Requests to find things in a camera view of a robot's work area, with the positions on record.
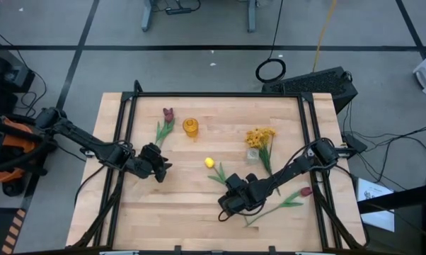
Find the yellow flower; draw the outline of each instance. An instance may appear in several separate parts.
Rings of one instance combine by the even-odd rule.
[[[261,149],[267,146],[270,138],[276,135],[276,130],[272,127],[254,128],[246,133],[246,143],[251,148]]]
[[[214,160],[212,158],[206,158],[205,159],[205,166],[207,166],[209,169],[214,167]]]

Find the table leg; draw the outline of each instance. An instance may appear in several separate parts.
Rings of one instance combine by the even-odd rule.
[[[147,32],[150,27],[150,21],[151,21],[151,7],[153,5],[153,0],[144,0],[144,15],[142,16],[142,24],[141,28],[144,32]]]
[[[248,1],[248,33],[255,32],[255,1]]]

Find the yellow cup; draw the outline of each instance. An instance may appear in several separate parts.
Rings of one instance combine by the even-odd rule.
[[[183,121],[183,129],[187,136],[196,138],[199,132],[199,123],[194,118],[187,118]]]

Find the black metal frame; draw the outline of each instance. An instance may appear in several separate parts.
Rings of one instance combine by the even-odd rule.
[[[381,195],[357,203],[361,213],[374,213],[426,203],[426,185],[406,191]]]
[[[120,138],[120,130],[122,129],[122,124],[123,124],[123,118],[125,115],[125,105],[128,102],[128,100],[131,99],[131,107],[129,110],[129,117],[128,117],[128,122],[127,122],[127,130],[125,133],[125,140],[129,141],[130,140],[130,136],[131,136],[131,130],[133,127],[133,120],[134,120],[134,114],[136,111],[136,104],[137,104],[137,99],[138,97],[171,97],[171,96],[176,96],[176,97],[275,97],[275,98],[296,98],[297,102],[298,102],[298,107],[299,107],[299,116],[300,116],[300,121],[301,121],[301,128],[302,128],[302,132],[303,132],[303,136],[304,136],[304,143],[307,145],[308,143],[310,143],[310,138],[309,138],[309,127],[307,125],[307,121],[306,121],[306,113],[305,113],[305,109],[304,109],[304,101],[307,101],[309,104],[309,110],[310,110],[310,114],[311,114],[311,119],[312,119],[312,125],[313,125],[313,133],[315,135],[315,138],[319,138],[320,137],[320,129],[318,126],[318,121],[316,118],[316,111],[315,111],[315,105],[313,104],[313,96],[312,93],[283,93],[283,94],[263,94],[263,93],[228,93],[228,92],[219,92],[219,93],[205,93],[205,92],[143,92],[142,88],[139,86],[139,84],[137,84],[135,82],[135,89],[137,89],[136,92],[123,92],[122,93],[122,98],[121,98],[121,102],[120,102],[120,107],[119,107],[119,113],[117,116],[117,123],[116,123],[116,127],[115,127],[115,134],[114,134],[114,139],[118,140]],[[310,173],[311,175],[311,182],[312,185],[318,183],[317,180],[317,175],[314,172]],[[112,178],[113,178],[113,170],[112,169],[108,169],[108,172],[106,174],[106,179],[105,179],[105,185],[104,185],[104,189],[103,189],[103,195],[102,195],[102,201],[101,201],[101,205],[100,205],[100,209],[104,208],[105,206],[105,202],[108,200],[109,197],[109,193],[110,193],[110,187],[112,184]],[[122,188],[123,185],[123,181],[124,181],[124,174],[123,173],[119,173],[119,176],[117,178],[117,183],[116,185],[119,185]],[[333,202],[333,194],[331,192],[330,189],[330,182],[328,177],[326,176],[326,174],[323,174],[323,185],[325,187],[325,194],[326,194],[326,198],[328,200],[328,205],[330,206],[330,208],[332,208],[334,210],[334,202]],[[117,226],[117,217],[118,217],[118,210],[119,210],[119,205],[120,205],[120,199],[117,201],[117,203],[114,205],[113,208],[113,212],[111,214],[111,220],[110,220],[110,228],[109,228],[109,232],[108,232],[108,238],[107,238],[107,243],[106,246],[108,247],[112,247],[113,243],[114,243],[114,237],[115,237],[115,228]],[[320,205],[317,203],[317,201],[315,202],[315,206],[316,206],[316,217],[317,217],[317,222],[318,222],[318,231],[319,231],[319,235],[320,235],[320,240],[321,240],[321,246],[322,249],[330,249],[328,246],[328,237],[327,237],[327,233],[326,233],[326,227],[325,227],[325,222],[324,222],[324,218],[323,218],[323,211],[320,207]],[[94,246],[98,246],[100,244],[100,239],[101,239],[101,233],[102,232],[102,227],[99,228],[99,230],[97,231],[95,238],[94,238]],[[340,235],[338,234],[338,231],[336,230],[336,228],[333,226],[333,237],[334,237],[334,242],[335,242],[335,247],[338,249],[342,248],[342,244],[341,244],[341,238]],[[181,247],[176,246],[174,251],[158,251],[159,254],[177,254],[177,251],[179,252],[179,254],[181,253]],[[276,254],[275,252],[275,248],[273,246],[269,246],[269,251],[270,254]],[[140,254],[152,254],[155,251],[139,251]],[[193,253],[193,254],[205,254],[206,251],[189,251],[189,254]],[[293,254],[293,252],[277,252],[278,254]],[[227,252],[227,254],[243,254],[242,252]],[[246,252],[246,254],[268,254],[268,252]]]

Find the wire bundle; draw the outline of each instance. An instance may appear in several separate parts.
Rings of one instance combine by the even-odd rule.
[[[400,140],[400,139],[409,139],[409,140],[413,140],[416,141],[425,151],[426,151],[426,146],[425,144],[420,141],[417,138],[411,137],[414,134],[420,133],[420,132],[425,132],[426,131],[426,126],[422,127],[420,129],[411,131],[411,132],[407,132],[406,134],[392,134],[392,133],[384,133],[382,135],[375,135],[375,136],[370,136],[370,135],[363,135],[360,132],[356,132],[353,131],[352,129],[352,102],[350,102],[350,104],[347,107],[347,112],[345,115],[345,119],[343,121],[342,124],[342,131],[345,133],[350,133],[353,137],[355,135],[357,135],[358,137],[361,137],[363,140],[366,140],[368,142],[370,142],[371,144],[373,144],[373,147],[370,149],[367,149],[365,152],[370,152],[378,147],[385,147],[386,146],[386,151],[384,153],[384,158],[383,158],[383,166],[381,168],[381,171],[378,172],[377,170],[375,170],[375,168],[361,155],[361,154],[357,154],[357,156],[362,160],[362,162],[364,163],[364,167],[366,168],[366,170],[369,172],[369,174],[375,179],[374,183],[381,183],[384,186],[386,186],[381,180],[382,179],[386,179],[388,181],[390,181],[391,183],[397,185],[398,187],[402,188],[403,190],[406,190],[407,188],[403,187],[402,185],[396,183],[395,181],[391,180],[390,178],[388,178],[387,176],[384,175],[384,170],[386,168],[386,163],[388,160],[388,155],[389,155],[389,150],[391,148],[391,145],[393,144],[393,142]],[[347,121],[348,118],[348,125],[350,127],[350,131],[347,132],[345,131],[345,123]],[[375,139],[375,138],[380,138],[380,137],[389,137],[388,139],[382,141],[382,142],[378,142],[375,143],[373,141],[371,141],[370,139]]]

